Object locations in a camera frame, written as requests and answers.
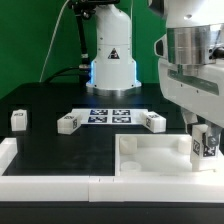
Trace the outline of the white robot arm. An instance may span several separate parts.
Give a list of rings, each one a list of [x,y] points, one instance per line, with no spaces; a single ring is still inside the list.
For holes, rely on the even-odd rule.
[[[166,21],[165,34],[154,43],[161,92],[182,108],[190,135],[196,134],[199,118],[206,121],[202,143],[215,147],[224,130],[224,0],[147,3]],[[129,16],[109,1],[96,1],[94,7],[98,53],[87,87],[101,93],[140,87]]]

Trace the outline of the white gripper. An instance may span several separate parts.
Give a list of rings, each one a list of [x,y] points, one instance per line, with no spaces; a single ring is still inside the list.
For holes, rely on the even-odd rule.
[[[199,115],[208,120],[206,145],[210,148],[218,146],[221,127],[224,128],[224,60],[200,66],[193,76],[191,72],[191,75],[181,75],[176,65],[160,58],[158,71],[163,96],[185,108],[181,110],[185,131],[192,133]]]

